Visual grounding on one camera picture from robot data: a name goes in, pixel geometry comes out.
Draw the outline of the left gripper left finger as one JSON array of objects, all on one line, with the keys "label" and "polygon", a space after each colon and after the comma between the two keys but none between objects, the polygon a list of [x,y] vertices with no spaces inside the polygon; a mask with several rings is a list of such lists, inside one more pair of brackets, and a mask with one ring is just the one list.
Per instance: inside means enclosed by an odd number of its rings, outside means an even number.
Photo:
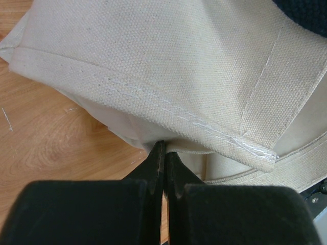
[{"label": "left gripper left finger", "polygon": [[29,183],[1,244],[160,244],[165,152],[157,142],[121,180]]}]

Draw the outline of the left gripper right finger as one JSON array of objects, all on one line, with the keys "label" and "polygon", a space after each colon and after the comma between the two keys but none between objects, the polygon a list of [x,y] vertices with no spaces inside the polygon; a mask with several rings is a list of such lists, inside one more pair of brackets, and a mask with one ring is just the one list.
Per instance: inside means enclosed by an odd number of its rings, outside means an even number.
[{"label": "left gripper right finger", "polygon": [[208,185],[165,156],[168,244],[321,244],[301,196],[281,186]]}]

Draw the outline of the cream canvas tote bag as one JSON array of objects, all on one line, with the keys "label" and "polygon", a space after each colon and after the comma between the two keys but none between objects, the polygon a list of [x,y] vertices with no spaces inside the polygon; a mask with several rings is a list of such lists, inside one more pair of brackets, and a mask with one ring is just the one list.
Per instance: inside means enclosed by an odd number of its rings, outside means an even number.
[{"label": "cream canvas tote bag", "polygon": [[208,184],[326,178],[326,1],[34,1],[1,58]]}]

